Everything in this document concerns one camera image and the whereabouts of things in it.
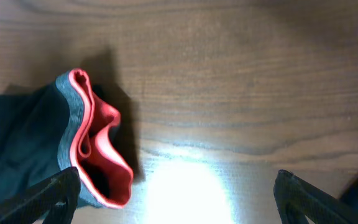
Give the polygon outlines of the black leggings red waistband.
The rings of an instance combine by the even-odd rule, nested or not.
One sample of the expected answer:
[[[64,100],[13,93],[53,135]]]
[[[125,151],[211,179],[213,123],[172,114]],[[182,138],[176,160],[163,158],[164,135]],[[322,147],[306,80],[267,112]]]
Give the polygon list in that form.
[[[120,123],[79,68],[32,93],[0,95],[0,203],[75,167],[79,206],[124,207],[134,173],[113,144]]]

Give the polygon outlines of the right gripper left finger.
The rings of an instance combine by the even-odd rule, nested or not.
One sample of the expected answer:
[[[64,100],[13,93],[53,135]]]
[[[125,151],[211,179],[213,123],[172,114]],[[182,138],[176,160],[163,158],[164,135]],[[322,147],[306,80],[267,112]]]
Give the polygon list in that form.
[[[0,203],[1,223],[71,223],[81,190],[76,167],[69,167]]]

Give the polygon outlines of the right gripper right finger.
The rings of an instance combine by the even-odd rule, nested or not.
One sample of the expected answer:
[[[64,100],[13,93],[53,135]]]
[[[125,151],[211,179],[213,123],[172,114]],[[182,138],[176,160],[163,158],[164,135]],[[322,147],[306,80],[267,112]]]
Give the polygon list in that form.
[[[283,224],[358,224],[358,212],[287,170],[279,170],[273,195]]]

